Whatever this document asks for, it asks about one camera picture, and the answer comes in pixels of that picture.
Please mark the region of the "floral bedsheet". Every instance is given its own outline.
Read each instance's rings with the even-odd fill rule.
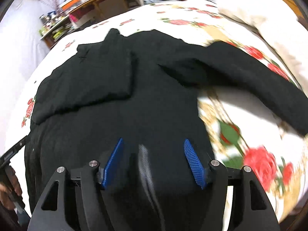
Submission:
[[[208,46],[213,41],[225,41],[258,59],[260,65],[266,65],[297,84],[281,58],[258,32],[223,17],[214,3],[187,0],[145,5],[74,32],[59,41],[21,93],[7,131],[6,149],[30,132],[35,94],[41,81],[76,54],[78,44],[103,41],[111,28],[117,28],[124,36],[156,29],[202,46]],[[267,192],[277,219],[282,221],[307,190],[307,138],[299,136],[247,91],[230,88],[200,91],[198,108],[216,158],[229,167],[250,166]],[[11,161],[27,202],[23,154],[16,155]],[[228,187],[224,230],[227,230],[230,218],[232,190]]]

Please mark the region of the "black gripper frame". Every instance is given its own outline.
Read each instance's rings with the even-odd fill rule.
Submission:
[[[234,169],[209,162],[209,169],[212,197],[201,231],[222,230],[227,186],[234,186],[228,231],[280,231],[273,207],[250,167]]]
[[[110,221],[106,218],[107,215],[104,214],[104,210],[100,205],[102,199],[99,199],[101,195],[98,192],[99,187],[95,179],[99,165],[100,163],[97,162],[96,166],[86,165],[70,172],[64,167],[62,169],[58,168],[58,171],[64,171],[55,171],[52,175],[34,209],[28,231],[75,231],[65,218],[66,208],[70,207],[66,205],[66,186],[69,183],[81,188],[83,222],[82,224],[80,222],[80,228],[78,229],[82,231],[113,231],[112,227],[108,226],[107,223]],[[57,207],[53,210],[44,210],[44,203],[55,183],[58,184]]]

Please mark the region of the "finger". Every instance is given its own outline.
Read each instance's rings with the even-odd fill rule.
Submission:
[[[7,193],[10,193],[9,189],[4,185],[0,184],[0,201],[5,208],[7,208],[8,210],[13,210],[15,208],[15,205],[9,199]]]
[[[21,190],[20,184],[18,182],[18,178],[15,175],[15,170],[11,166],[9,166],[9,167],[6,168],[6,173],[7,173],[7,176],[9,177],[9,180],[10,180],[16,194],[18,196],[21,196],[22,190]]]
[[[11,193],[11,191],[3,184],[0,183],[0,193]]]
[[[18,196],[21,196],[22,193],[23,193],[23,191],[21,190],[21,187],[20,187],[20,184],[19,184],[18,180],[17,180],[16,185],[13,186],[13,187],[14,187],[14,190],[15,190],[16,194],[17,194]]]
[[[5,192],[2,192],[1,203],[8,210],[13,210],[15,208],[14,203],[9,199]]]

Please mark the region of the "pink object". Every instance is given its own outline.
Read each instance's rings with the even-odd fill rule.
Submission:
[[[78,19],[75,16],[73,16],[72,14],[70,14],[68,17],[70,18],[70,20],[72,22],[78,22]]]

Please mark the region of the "black garment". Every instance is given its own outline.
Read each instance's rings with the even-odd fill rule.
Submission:
[[[306,96],[227,43],[204,48],[155,30],[124,37],[111,29],[103,42],[77,51],[37,91],[25,149],[32,211],[57,167],[100,160],[122,137],[124,158],[103,195],[111,221],[118,225],[121,216],[132,230],[160,230],[138,175],[138,145],[144,144],[166,230],[198,230],[210,189],[196,185],[183,143],[194,143],[204,166],[214,158],[198,117],[201,86],[246,88],[299,133],[308,133]]]

